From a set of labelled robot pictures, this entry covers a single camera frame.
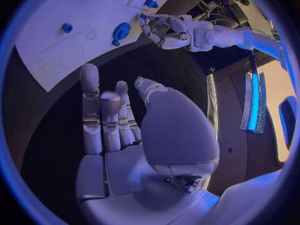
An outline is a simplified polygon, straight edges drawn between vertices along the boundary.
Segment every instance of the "blue light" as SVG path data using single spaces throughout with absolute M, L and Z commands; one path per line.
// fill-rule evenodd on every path
M 260 83 L 259 77 L 256 73 L 252 74 L 252 105 L 250 111 L 250 118 L 248 122 L 248 131 L 251 133 L 255 132 L 260 106 Z

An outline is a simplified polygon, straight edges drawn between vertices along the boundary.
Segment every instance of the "humanoid robot hand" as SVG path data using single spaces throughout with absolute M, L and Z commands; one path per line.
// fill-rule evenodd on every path
M 102 152 L 101 124 L 106 152 L 119 151 L 128 145 L 140 144 L 141 130 L 131 110 L 127 83 L 119 81 L 115 91 L 105 91 L 100 95 L 99 72 L 91 63 L 82 66 L 80 80 L 83 92 L 83 134 L 86 154 L 97 155 Z
M 209 21 L 193 21 L 190 15 L 170 16 L 166 14 L 141 14 L 138 23 L 144 34 L 162 49 L 186 47 L 191 52 L 209 51 L 236 45 L 242 49 L 257 49 L 282 60 L 281 43 L 269 36 L 254 33 L 245 27 L 230 28 L 213 25 Z M 169 26 L 174 32 L 159 37 L 148 20 Z

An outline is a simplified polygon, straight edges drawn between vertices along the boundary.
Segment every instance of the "robotic arm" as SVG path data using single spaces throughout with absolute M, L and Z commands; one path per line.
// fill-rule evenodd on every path
M 174 32 L 163 37 L 156 35 L 147 20 L 168 25 Z M 209 51 L 213 46 L 220 48 L 237 45 L 242 49 L 257 49 L 277 60 L 282 60 L 281 43 L 264 35 L 253 33 L 248 28 L 230 28 L 213 25 L 209 21 L 193 21 L 190 15 L 170 16 L 166 14 L 141 14 L 138 18 L 142 31 L 158 47 L 177 49 L 186 47 L 191 52 Z

